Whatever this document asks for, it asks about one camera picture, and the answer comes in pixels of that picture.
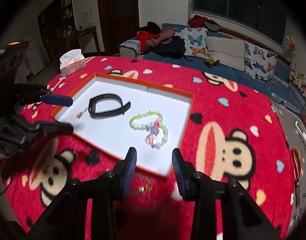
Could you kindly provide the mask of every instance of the wooden door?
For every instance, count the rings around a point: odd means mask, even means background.
[[[138,0],[98,0],[98,7],[105,55],[110,56],[137,33]]]

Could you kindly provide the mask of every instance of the tissue box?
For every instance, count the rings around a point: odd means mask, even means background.
[[[73,49],[65,53],[60,57],[60,62],[60,70],[63,77],[86,67],[85,58],[81,54],[81,49]]]

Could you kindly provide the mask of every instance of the black smart band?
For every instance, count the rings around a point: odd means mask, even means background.
[[[109,110],[109,111],[96,113],[95,112],[96,104],[100,102],[101,100],[107,100],[107,99],[117,100],[121,104],[121,107],[117,109]],[[92,118],[103,118],[103,117],[111,117],[111,116],[117,116],[120,114],[124,114],[127,110],[130,109],[130,107],[131,107],[131,103],[127,102],[125,105],[123,105],[122,99],[118,95],[103,94],[103,95],[99,95],[99,96],[96,96],[90,99],[88,111]]]

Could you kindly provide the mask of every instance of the window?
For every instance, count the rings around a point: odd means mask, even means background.
[[[193,0],[193,10],[226,17],[283,43],[286,13],[272,0]]]

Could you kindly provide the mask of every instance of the orange scissors handle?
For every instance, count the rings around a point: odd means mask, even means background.
[[[301,171],[302,171],[301,158],[299,156],[298,151],[295,148],[291,149],[291,155],[294,165],[294,179],[296,180],[299,177],[301,177]]]

